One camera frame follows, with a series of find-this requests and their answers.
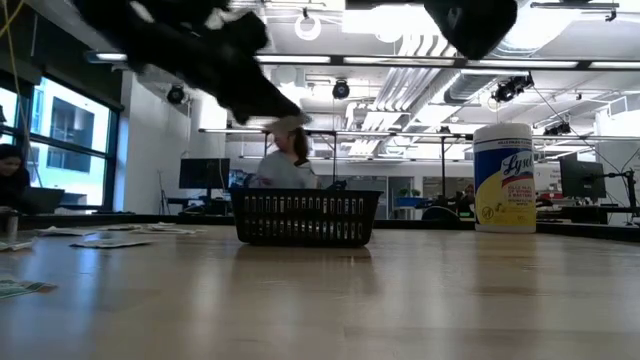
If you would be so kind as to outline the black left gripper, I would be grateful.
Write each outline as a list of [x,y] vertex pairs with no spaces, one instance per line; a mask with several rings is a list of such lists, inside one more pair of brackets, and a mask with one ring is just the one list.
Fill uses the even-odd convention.
[[266,26],[253,12],[225,21],[218,29],[205,25],[156,25],[156,38],[165,47],[150,56],[149,63],[211,95],[245,125],[256,117],[284,118],[301,114],[262,73],[256,53],[268,44]]

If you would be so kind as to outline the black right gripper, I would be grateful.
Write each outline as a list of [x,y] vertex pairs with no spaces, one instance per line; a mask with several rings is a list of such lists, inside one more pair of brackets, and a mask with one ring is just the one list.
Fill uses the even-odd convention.
[[515,0],[426,0],[424,8],[444,38],[468,59],[482,59],[517,20]]

